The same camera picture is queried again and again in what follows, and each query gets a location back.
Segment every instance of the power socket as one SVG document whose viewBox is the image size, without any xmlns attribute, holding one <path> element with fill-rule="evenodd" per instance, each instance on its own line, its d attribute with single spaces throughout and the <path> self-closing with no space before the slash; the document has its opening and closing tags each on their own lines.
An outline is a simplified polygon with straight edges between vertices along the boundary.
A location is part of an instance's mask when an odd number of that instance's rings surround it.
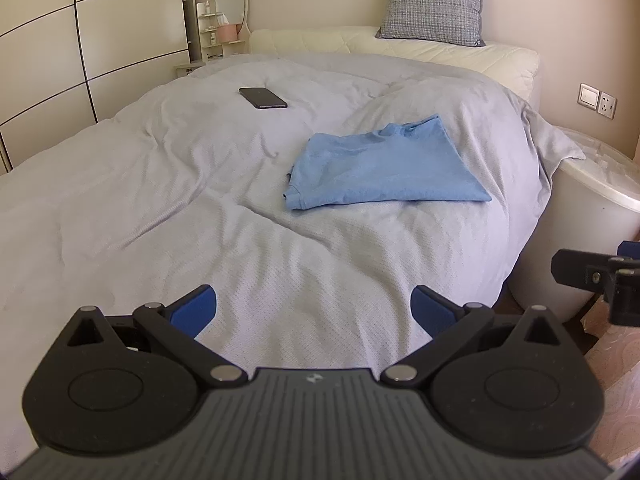
<svg viewBox="0 0 640 480">
<path fill-rule="evenodd" d="M 616 105 L 618 104 L 618 100 L 604 92 L 600 92 L 600 99 L 598 100 L 598 113 L 600 115 L 604 115 L 609 119 L 613 119 L 613 116 L 616 114 Z"/>
</svg>

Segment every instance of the white bin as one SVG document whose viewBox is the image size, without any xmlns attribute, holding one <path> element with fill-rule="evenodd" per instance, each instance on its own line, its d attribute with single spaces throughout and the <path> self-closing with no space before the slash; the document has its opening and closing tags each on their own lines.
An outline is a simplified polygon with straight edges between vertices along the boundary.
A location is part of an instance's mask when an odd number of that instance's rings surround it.
<svg viewBox="0 0 640 480">
<path fill-rule="evenodd" d="M 549 307 L 570 320 L 593 295 L 551 276 L 551 258 L 560 249 L 615 254 L 620 242 L 640 230 L 640 166 L 618 150 L 573 130 L 569 135 L 587 156 L 564 160 L 553 176 L 553 191 L 508 286 L 523 308 Z"/>
</svg>

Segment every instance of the light switch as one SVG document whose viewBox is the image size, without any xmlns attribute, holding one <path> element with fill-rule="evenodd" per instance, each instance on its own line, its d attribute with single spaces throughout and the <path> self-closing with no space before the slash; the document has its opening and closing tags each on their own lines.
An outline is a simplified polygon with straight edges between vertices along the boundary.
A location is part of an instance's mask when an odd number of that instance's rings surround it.
<svg viewBox="0 0 640 480">
<path fill-rule="evenodd" d="M 580 85 L 580 95 L 578 96 L 578 103 L 582 106 L 586 106 L 587 108 L 591 108 L 591 110 L 597 110 L 599 95 L 600 90 L 594 88 L 593 86 L 585 85 L 584 83 L 582 83 Z"/>
</svg>

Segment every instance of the beige wall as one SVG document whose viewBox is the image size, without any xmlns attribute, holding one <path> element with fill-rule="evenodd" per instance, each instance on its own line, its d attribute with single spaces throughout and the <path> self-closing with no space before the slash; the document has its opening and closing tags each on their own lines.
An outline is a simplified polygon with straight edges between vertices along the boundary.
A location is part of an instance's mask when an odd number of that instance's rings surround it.
<svg viewBox="0 0 640 480">
<path fill-rule="evenodd" d="M 385 0 L 249 4 L 253 30 L 379 25 Z M 542 55 L 541 112 L 550 122 L 634 154 L 640 133 L 640 0 L 484 0 L 482 16 L 486 40 L 526 46 Z M 576 103 L 581 82 L 618 98 L 613 121 Z"/>
</svg>

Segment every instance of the gray ribbed surface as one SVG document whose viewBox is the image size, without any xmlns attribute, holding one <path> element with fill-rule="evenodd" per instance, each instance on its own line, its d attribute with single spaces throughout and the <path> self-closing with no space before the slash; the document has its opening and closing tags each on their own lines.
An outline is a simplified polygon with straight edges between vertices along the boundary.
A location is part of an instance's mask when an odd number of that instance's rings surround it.
<svg viewBox="0 0 640 480">
<path fill-rule="evenodd" d="M 473 449 L 440 428 L 418 394 L 380 386 L 368 370 L 261 370 L 244 388 L 210 394 L 198 416 L 158 446 L 97 459 L 42 449 L 9 478 L 601 480 L 606 475 L 605 466 L 583 450 L 564 458 L 512 460 Z"/>
</svg>

